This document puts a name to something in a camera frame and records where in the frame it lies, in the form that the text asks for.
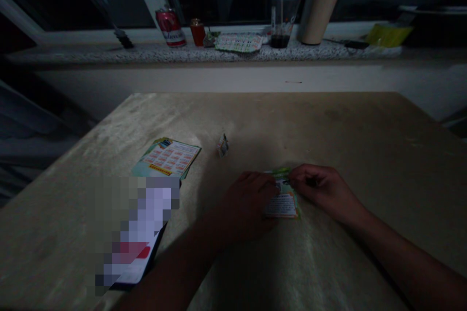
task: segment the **window frame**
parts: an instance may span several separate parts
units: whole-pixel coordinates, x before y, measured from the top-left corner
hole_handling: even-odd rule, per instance
[[[159,25],[156,22],[156,10],[164,7],[168,0],[144,0],[153,18],[156,28],[125,29],[130,40],[135,44],[163,43],[165,42]],[[25,13],[14,0],[0,0],[0,12],[2,12],[19,29],[27,34],[38,46],[55,45],[86,45],[86,44],[111,44],[116,42],[112,29],[88,30],[88,31],[57,31],[47,32],[43,30],[27,13]],[[331,22],[328,24],[325,36],[327,37],[358,37],[367,34],[375,23],[387,23],[386,21],[356,21],[356,22]],[[269,25],[232,25],[211,26],[213,32],[223,33],[247,33],[263,32]],[[296,38],[300,25],[294,25],[292,38]],[[190,27],[182,28],[187,41],[193,41]]]

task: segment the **left hand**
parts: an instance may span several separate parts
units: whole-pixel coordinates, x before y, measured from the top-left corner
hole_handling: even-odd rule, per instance
[[[271,175],[243,172],[207,214],[226,245],[259,238],[277,224],[277,220],[263,217],[266,205],[279,194],[275,183]]]

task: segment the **stack of scratch cards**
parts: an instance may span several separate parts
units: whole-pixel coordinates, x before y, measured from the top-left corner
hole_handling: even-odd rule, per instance
[[[176,176],[183,180],[190,166],[201,151],[201,147],[159,138],[147,149],[131,170],[134,176],[164,177]]]
[[[297,204],[297,196],[290,181],[288,173],[290,168],[281,168],[266,173],[271,174],[276,179],[276,187],[280,194],[271,199],[265,209],[265,216],[280,219],[300,219],[300,211]]]

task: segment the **dark liquid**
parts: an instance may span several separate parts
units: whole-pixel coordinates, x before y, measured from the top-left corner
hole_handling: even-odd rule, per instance
[[[285,49],[289,40],[290,36],[288,35],[273,35],[271,36],[271,47],[275,49]]]

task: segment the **hand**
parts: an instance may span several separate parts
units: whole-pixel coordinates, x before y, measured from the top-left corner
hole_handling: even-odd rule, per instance
[[[333,219],[351,225],[367,212],[352,193],[337,170],[302,164],[289,174],[290,184],[302,196],[310,199]],[[310,180],[313,187],[307,184]]]
[[[259,238],[277,224],[277,220],[263,217],[266,205],[279,194],[275,184],[271,175],[244,172],[229,187],[221,202],[207,214],[225,245]]]

